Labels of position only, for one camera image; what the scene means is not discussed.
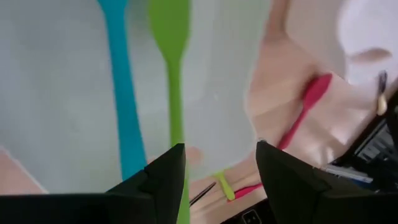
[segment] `green spatula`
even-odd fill
[[[181,60],[190,25],[190,0],[150,0],[149,18],[153,35],[162,52],[169,75],[170,143],[183,143]],[[190,223],[188,169],[177,223]]]

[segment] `wooden table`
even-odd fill
[[[261,44],[248,99],[257,136],[273,145],[298,115],[300,96],[306,82],[319,72],[318,62],[285,34],[287,10],[289,0],[274,1],[265,25],[266,36]],[[390,73],[389,81],[395,79],[396,74]],[[389,86],[391,93],[395,88],[391,84]],[[330,89],[310,112],[286,151],[317,167],[341,156],[375,115],[376,94],[376,80],[350,86],[335,75]],[[253,154],[227,170],[225,175],[234,190],[260,182]],[[192,183],[191,197],[213,181],[215,179],[209,177]],[[224,194],[216,185],[191,208],[191,223],[220,223],[265,197],[264,189],[257,189],[226,203]]]

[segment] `spatula head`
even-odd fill
[[[303,95],[303,107],[306,110],[311,109],[323,94],[325,94],[330,85],[331,78],[332,74],[327,73],[317,76],[310,81]]]
[[[179,63],[189,33],[189,0],[150,0],[154,38],[167,63]]]

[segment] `blue spatula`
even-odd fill
[[[127,0],[98,0],[98,2],[108,26],[122,179],[126,180],[146,165],[124,28]]]

